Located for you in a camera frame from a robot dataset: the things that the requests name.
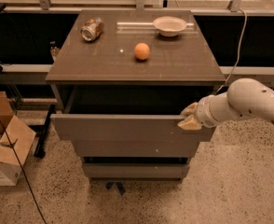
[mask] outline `cabinet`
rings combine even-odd
[[[99,16],[103,33],[85,42],[80,29]],[[178,36],[161,36],[152,21],[184,19]],[[139,42],[151,49],[134,57]],[[90,179],[182,180],[199,142],[213,129],[183,131],[180,112],[225,78],[190,11],[83,10],[47,77],[60,103],[58,136],[71,140]]]

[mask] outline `white bowl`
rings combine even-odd
[[[186,27],[186,22],[175,17],[160,17],[153,21],[153,25],[159,30],[161,35],[176,36]]]

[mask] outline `cardboard box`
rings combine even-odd
[[[24,165],[34,141],[35,132],[13,115],[4,92],[0,92],[0,120],[6,127],[9,140],[14,144],[21,165]],[[9,144],[1,124],[0,133],[2,134],[0,143]],[[0,146],[0,186],[15,186],[20,174],[21,167],[14,150],[11,147]]]

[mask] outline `terrazzo floor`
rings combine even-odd
[[[18,113],[25,122],[44,115]],[[44,159],[35,158],[33,145],[25,171],[47,223],[274,224],[274,126],[261,119],[218,126],[182,183],[124,182],[123,196],[116,186],[90,183],[72,144],[52,126],[45,150]],[[0,187],[3,223],[43,223],[24,175],[16,187]]]

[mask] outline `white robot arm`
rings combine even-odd
[[[258,117],[274,124],[274,90],[259,81],[241,78],[227,92],[210,95],[182,111],[185,120],[178,123],[184,130],[214,127],[226,120]]]

